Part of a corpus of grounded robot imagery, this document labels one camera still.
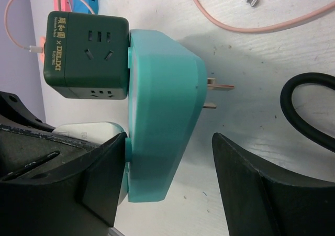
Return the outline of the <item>white charger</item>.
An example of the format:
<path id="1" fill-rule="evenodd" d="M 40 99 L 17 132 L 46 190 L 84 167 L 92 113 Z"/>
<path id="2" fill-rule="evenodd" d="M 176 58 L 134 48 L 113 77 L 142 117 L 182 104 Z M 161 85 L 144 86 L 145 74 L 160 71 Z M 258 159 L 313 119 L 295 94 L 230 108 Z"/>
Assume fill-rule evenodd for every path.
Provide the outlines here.
<path id="1" fill-rule="evenodd" d="M 114 122 L 72 123 L 56 127 L 52 133 L 94 144 L 103 144 L 124 129 Z"/>

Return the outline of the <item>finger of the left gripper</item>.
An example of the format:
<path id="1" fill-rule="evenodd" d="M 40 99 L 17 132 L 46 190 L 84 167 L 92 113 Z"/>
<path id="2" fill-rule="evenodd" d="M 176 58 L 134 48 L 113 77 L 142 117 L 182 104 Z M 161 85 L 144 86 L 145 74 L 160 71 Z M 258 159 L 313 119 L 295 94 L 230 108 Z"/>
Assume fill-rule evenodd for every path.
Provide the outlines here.
<path id="1" fill-rule="evenodd" d="M 96 149 L 97 144 L 53 133 L 20 98 L 1 92 L 1 181 L 29 178 Z"/>

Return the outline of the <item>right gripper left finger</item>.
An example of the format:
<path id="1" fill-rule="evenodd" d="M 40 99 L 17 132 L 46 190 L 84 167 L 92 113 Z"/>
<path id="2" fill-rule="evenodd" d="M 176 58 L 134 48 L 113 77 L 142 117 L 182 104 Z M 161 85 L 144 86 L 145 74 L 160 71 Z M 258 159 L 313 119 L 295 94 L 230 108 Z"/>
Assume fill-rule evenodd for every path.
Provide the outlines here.
<path id="1" fill-rule="evenodd" d="M 1 235 L 108 235 L 125 168 L 126 134 L 91 151 L 32 150 L 1 159 Z"/>

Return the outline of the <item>teal triangular power strip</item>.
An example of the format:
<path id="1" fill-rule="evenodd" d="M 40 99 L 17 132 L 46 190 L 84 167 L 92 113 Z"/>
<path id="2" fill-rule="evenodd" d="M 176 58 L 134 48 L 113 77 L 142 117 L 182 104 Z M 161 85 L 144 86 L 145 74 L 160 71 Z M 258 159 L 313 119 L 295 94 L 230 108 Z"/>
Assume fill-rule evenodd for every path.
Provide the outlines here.
<path id="1" fill-rule="evenodd" d="M 205 62 L 162 32 L 134 29 L 128 49 L 128 201 L 165 199 L 209 90 L 229 91 Z"/>

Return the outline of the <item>dark green cube charger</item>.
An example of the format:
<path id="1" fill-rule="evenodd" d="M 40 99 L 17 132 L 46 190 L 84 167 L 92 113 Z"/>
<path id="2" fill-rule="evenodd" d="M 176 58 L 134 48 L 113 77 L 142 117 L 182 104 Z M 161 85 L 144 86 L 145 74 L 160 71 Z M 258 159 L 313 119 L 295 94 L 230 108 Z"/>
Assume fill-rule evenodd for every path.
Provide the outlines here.
<path id="1" fill-rule="evenodd" d="M 129 22 L 115 16 L 53 11 L 44 44 L 45 82 L 65 98 L 128 95 Z"/>

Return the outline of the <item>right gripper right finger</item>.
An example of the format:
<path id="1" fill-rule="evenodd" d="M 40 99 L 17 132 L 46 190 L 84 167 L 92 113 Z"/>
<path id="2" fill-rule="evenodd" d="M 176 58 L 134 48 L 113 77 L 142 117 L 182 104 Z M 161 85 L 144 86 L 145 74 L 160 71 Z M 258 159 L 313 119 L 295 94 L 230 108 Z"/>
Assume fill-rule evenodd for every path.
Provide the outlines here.
<path id="1" fill-rule="evenodd" d="M 280 167 L 212 137 L 230 235 L 334 235 L 334 183 Z"/>

